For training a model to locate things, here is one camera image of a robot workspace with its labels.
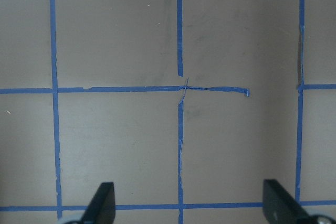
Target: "black plastic object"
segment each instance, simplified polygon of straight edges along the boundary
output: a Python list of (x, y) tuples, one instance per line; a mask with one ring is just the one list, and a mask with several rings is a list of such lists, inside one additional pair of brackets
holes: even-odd
[(262, 203), (270, 224), (336, 224), (327, 216), (310, 216), (275, 179), (264, 180)]
[(113, 182), (101, 183), (80, 224), (112, 224), (116, 216)]

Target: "vertical blue tape line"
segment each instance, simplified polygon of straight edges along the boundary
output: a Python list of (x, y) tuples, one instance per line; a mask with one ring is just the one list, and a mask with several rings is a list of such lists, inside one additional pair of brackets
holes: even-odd
[(183, 0), (177, 0), (177, 74), (183, 76), (183, 31), (182, 31)]
[(302, 127), (303, 127), (303, 87), (304, 87), (304, 72), (303, 72), (303, 49), (305, 41), (305, 0), (299, 0), (299, 24), (300, 24), (300, 63), (301, 63), (301, 83), (299, 87), (298, 97), (298, 129), (297, 129), (297, 150), (296, 150), (296, 174), (295, 174), (295, 200), (300, 201), (301, 192), (301, 157), (302, 157)]
[(181, 176), (181, 171), (182, 171), (182, 148), (183, 148), (183, 106), (184, 106), (184, 96), (185, 93), (181, 99), (181, 101), (178, 104), (179, 107), (179, 117), (178, 117), (178, 139), (179, 139), (179, 149), (178, 149), (178, 203), (179, 203), (179, 223), (178, 224), (183, 224), (183, 185), (182, 185), (182, 176)]
[(57, 59), (56, 59), (56, 4), (55, 0), (50, 0), (50, 39), (51, 39), (51, 73), (53, 79), (53, 112), (54, 112), (54, 145), (55, 145), (55, 173), (56, 173), (56, 204), (57, 218), (62, 217), (62, 191), (60, 179), (60, 144), (59, 144), (59, 116), (58, 116), (58, 81), (57, 81)]

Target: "concrete floor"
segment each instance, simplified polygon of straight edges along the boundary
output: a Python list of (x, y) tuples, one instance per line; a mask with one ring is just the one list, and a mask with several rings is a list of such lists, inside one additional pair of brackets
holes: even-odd
[[(299, 0), (178, 3), (183, 37), (176, 0), (0, 0), (0, 223), (55, 223), (103, 181), (117, 224), (266, 223), (265, 178), (336, 212), (334, 0), (305, 0), (305, 84), (325, 90), (303, 87), (302, 156)], [(186, 90), (179, 155), (187, 78), (250, 96)]]

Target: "gray floor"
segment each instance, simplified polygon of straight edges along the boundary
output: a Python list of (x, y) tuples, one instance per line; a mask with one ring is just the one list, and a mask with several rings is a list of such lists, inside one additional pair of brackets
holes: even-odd
[[(57, 207), (49, 0), (0, 0), (0, 223), (55, 223)], [(306, 84), (336, 83), (334, 0), (306, 0)], [(184, 204), (261, 202), (262, 180), (295, 193), (299, 0), (56, 0), (60, 88), (189, 86)], [(86, 206), (103, 181), (118, 205), (178, 204), (174, 92), (58, 96), (62, 205)], [(334, 90), (305, 90), (303, 201), (336, 200)], [(9, 211), (22, 206), (22, 211)], [(333, 213), (336, 205), (311, 208)], [(68, 215), (76, 211), (63, 211)], [(118, 210), (116, 223), (178, 223), (178, 209)], [(266, 223), (260, 207), (185, 209), (184, 223)]]

